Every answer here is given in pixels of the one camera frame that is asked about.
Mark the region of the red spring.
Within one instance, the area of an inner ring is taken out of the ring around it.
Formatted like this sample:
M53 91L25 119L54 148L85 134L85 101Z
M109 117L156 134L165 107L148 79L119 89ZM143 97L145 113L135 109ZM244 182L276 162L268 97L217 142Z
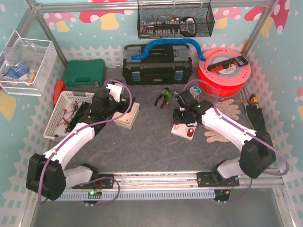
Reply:
M189 137L189 138L193 137L194 132L195 131L193 129L188 129L188 131L187 131L187 137Z

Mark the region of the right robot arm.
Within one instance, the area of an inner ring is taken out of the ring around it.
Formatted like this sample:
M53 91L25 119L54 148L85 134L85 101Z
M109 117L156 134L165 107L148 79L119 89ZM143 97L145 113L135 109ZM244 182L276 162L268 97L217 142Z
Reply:
M191 140L196 127L204 125L216 136L231 142L241 153L237 158L219 162L209 172L198 173L199 187L228 186L239 175L256 179L276 161L270 135L265 130L255 131L231 119L229 100L215 104L207 100L198 102L189 90L177 94L175 99L180 107L174 109L172 134Z

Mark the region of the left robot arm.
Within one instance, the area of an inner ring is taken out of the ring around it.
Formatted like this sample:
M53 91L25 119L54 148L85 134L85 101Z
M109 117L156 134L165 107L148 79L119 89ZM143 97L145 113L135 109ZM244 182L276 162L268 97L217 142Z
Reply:
M76 112L77 119L71 132L56 146L43 154L35 153L29 160L26 188L37 193L39 204L47 200L58 199L65 189L77 185L89 185L96 188L98 182L105 179L113 181L113 177L100 176L98 169L81 164L76 168L66 169L69 161L90 140L97 136L108 122L117 120L115 113L121 117L131 111L135 98L124 92L130 89L121 81L108 79L105 89L96 91L91 103L80 105Z

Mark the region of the white spring tray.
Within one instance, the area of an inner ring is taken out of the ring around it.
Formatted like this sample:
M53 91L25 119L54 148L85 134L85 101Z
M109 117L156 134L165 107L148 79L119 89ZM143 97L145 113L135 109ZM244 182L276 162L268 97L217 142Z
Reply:
M114 120L114 123L117 126L131 129L137 118L137 115L139 113L139 107L140 107L140 104L135 102L132 106L131 111L129 113L125 114L123 117L120 117L119 119Z

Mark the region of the black circuit board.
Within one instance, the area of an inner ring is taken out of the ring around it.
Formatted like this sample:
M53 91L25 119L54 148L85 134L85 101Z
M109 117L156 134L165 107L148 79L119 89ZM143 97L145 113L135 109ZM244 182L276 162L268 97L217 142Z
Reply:
M86 110L90 108L90 103L83 102L79 105L75 115L71 118L69 125L66 127L65 132L71 132L76 124L79 122L80 118L85 114Z

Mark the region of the white peg board fixture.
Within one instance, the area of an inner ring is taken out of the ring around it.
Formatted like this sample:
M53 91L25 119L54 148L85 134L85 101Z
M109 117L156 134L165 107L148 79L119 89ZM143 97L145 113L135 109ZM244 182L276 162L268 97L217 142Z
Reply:
M197 127L197 123L193 123L193 124L189 124L189 125L182 124L182 123L175 123L171 129L171 133L174 135L183 137L187 140L192 140L193 137L191 137L191 138L187 137L187 131L188 131L188 129L193 129L195 131L196 127Z

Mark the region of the white perforated basket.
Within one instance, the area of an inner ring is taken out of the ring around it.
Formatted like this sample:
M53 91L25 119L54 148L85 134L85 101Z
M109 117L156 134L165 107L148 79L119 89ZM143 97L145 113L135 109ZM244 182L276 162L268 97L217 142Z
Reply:
M78 108L83 103L91 104L93 95L90 92L63 91L46 126L44 137L61 141L69 133L67 127L76 116Z

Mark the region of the green plastic case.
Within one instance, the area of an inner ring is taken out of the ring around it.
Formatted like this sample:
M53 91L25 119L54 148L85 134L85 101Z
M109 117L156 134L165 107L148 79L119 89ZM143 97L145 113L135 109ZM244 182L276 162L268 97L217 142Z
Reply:
M67 87L102 85L105 81L106 65L103 59L72 60L67 64L63 81Z

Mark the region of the red filament spool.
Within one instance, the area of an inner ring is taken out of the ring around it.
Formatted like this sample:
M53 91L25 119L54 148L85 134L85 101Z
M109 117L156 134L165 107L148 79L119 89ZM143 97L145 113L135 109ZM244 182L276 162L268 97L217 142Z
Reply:
M205 61L199 61L196 79L207 94L226 98L237 94L251 74L246 57L230 48L210 48L203 53Z

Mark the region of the black toolbox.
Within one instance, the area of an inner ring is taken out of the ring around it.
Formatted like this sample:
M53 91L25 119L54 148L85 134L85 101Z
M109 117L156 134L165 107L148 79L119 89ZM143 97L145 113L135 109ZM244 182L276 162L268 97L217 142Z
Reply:
M191 51L187 44L157 45L143 60L132 60L141 54L144 44L124 48L122 75L128 85L186 84L193 73Z

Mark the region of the yellow black screwdriver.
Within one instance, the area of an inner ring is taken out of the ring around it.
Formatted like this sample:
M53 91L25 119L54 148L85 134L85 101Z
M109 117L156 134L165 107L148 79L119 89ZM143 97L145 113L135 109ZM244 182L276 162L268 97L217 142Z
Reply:
M244 106L248 105L258 105L258 98L255 94L252 94L248 100L244 99L243 101Z

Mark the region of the black rubber glove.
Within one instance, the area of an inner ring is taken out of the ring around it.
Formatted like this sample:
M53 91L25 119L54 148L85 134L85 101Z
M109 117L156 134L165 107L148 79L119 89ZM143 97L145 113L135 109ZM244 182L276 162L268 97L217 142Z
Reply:
M248 114L251 126L257 132L257 135L266 131L262 108L249 104L246 107L246 113Z

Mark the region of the clear acrylic box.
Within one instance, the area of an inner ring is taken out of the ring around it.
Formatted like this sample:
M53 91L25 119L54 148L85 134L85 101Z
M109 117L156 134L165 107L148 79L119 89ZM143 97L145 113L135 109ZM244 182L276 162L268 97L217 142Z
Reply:
M9 95L41 96L57 58L52 41L22 38L4 47L0 88Z

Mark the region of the blue white glove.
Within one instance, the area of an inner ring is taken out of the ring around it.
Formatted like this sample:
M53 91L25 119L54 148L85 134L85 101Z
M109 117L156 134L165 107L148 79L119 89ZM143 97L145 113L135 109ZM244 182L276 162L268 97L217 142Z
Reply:
M18 82L25 82L29 81L29 72L30 67L25 62L18 62L9 68L9 70L4 74L4 78Z

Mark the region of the orange handled tool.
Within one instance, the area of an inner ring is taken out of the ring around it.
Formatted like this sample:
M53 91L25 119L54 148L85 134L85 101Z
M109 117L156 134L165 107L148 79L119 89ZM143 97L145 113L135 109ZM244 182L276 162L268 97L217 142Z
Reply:
M53 96L53 103L54 105L56 105L60 94L66 90L66 86L63 80L58 80L56 82L56 86L55 86L55 91L54 91L54 96Z

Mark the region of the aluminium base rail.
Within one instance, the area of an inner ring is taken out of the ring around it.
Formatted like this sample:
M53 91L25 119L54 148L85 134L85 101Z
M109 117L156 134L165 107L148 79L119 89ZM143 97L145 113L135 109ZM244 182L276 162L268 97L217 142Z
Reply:
M246 189L246 175L222 179L216 184L208 171L116 172L111 173L122 190Z

